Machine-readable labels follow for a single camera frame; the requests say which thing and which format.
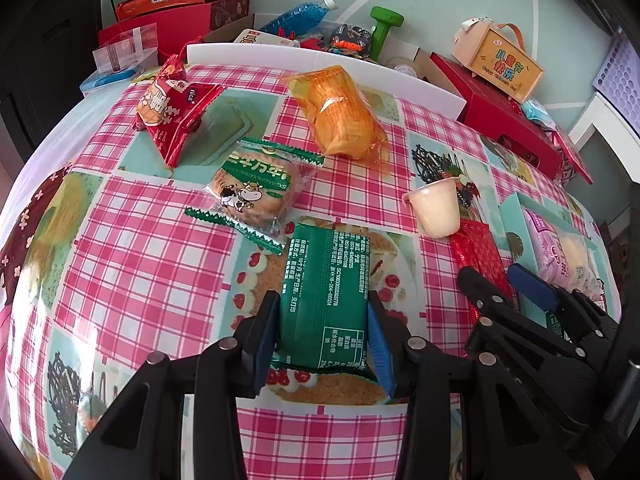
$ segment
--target plastic cup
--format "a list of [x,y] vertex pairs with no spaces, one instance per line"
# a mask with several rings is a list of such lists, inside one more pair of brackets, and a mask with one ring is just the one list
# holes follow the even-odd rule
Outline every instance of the plastic cup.
[[456,180],[454,176],[437,180],[402,196],[429,238],[443,238],[460,229]]

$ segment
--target white shelf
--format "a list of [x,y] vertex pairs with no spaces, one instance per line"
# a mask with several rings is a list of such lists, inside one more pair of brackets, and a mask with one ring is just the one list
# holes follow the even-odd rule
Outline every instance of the white shelf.
[[598,131],[633,182],[640,182],[640,137],[599,92],[595,92],[569,132],[576,149]]

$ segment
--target wooden box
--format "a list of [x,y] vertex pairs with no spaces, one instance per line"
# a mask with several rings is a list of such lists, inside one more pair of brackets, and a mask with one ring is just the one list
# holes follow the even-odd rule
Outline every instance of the wooden box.
[[[519,46],[500,31],[505,26],[516,33]],[[474,23],[460,34],[452,55],[519,103],[529,98],[545,72],[525,52],[522,34],[513,23]]]

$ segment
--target table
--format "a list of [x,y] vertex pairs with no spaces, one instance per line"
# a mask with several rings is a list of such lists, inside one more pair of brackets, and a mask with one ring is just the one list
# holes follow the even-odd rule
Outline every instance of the table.
[[[215,102],[221,128],[317,150],[281,70],[191,66],[190,80],[229,88]],[[183,214],[219,164],[192,137],[169,172],[146,132],[131,127],[148,81],[128,88],[98,127],[43,216],[20,272],[6,382],[14,440],[41,477],[60,478],[88,430],[152,350],[201,352],[278,288],[284,260],[235,231]],[[305,221],[367,234],[370,286],[415,335],[462,354],[472,328],[447,240],[420,235],[402,194],[421,185],[411,151],[451,155],[480,198],[462,213],[487,222],[511,263],[498,204],[518,190],[598,237],[590,215],[557,184],[463,124],[361,88],[390,142],[392,174],[327,157],[296,202],[286,232]],[[239,399],[250,478],[391,478],[404,404],[353,376],[272,370],[256,400]],[[460,410],[452,400],[452,469],[460,463]],[[184,478],[193,403],[186,401]]]

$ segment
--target toy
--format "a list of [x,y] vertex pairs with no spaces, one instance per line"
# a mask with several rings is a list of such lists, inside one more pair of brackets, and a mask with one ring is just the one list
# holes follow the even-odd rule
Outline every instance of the toy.
[[391,27],[402,27],[404,16],[392,10],[385,9],[384,7],[373,7],[373,9],[371,9],[371,17],[377,21],[372,29],[371,59],[377,61],[382,46],[385,44],[389,29]]

